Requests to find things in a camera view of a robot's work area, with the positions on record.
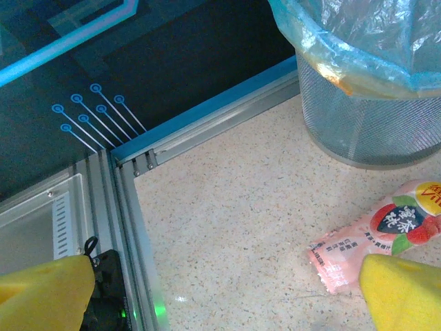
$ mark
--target mesh trash can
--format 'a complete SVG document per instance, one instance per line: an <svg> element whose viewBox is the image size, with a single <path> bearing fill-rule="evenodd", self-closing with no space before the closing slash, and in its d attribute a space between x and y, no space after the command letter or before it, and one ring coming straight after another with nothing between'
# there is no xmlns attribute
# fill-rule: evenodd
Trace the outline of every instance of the mesh trash can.
<svg viewBox="0 0 441 331"><path fill-rule="evenodd" d="M362 168L399 168L441 148L441 97L350 97L299 55L297 62L307 129L331 156Z"/></svg>

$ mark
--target blue plastic bag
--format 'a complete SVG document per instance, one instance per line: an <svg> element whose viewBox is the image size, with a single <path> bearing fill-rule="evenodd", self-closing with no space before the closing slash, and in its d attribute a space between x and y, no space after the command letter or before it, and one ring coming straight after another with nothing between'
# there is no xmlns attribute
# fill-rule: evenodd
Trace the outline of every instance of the blue plastic bag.
<svg viewBox="0 0 441 331"><path fill-rule="evenodd" d="M441 1L269 3L296 52L348 95L365 99L441 95Z"/></svg>

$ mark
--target snack wrapper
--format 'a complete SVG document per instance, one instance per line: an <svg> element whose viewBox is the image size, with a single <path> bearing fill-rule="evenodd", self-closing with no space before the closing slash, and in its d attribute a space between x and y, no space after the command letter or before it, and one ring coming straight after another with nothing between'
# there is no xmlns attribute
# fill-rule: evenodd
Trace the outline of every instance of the snack wrapper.
<svg viewBox="0 0 441 331"><path fill-rule="evenodd" d="M354 224L314 241L307 251L330 293L358 285L368 254L397 255L441 233L441 183L405 183Z"/></svg>

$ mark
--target terrazzo floor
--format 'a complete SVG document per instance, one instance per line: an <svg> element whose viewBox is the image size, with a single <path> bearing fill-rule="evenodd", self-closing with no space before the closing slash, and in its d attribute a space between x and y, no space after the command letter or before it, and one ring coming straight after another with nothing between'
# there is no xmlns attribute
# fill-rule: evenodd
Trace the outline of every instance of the terrazzo floor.
<svg viewBox="0 0 441 331"><path fill-rule="evenodd" d="M171 330L375 330L361 292L328 294L305 248L440 162L342 164L297 96L136 178ZM440 252L438 238L401 256L441 267Z"/></svg>

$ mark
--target blue trim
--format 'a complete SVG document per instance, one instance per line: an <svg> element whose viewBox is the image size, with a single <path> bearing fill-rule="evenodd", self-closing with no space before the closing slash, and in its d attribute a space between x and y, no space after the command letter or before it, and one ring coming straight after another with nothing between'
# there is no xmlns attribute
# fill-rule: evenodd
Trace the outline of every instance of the blue trim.
<svg viewBox="0 0 441 331"><path fill-rule="evenodd" d="M136 14L138 1L124 0L121 6L0 70L0 87L133 16Z"/></svg>
<svg viewBox="0 0 441 331"><path fill-rule="evenodd" d="M165 138L166 136L192 124L199 119L211 114L217 109L225 107L235 100L238 100L253 91L275 81L286 74L297 70L296 56L290 57L279 64L266 69L264 72L247 79L246 81L230 88L211 99L183 112L182 114L162 123L159 126L147 131L141 136L124 143L112 151L113 156L117 160L123 160L136 154L139 150Z"/></svg>

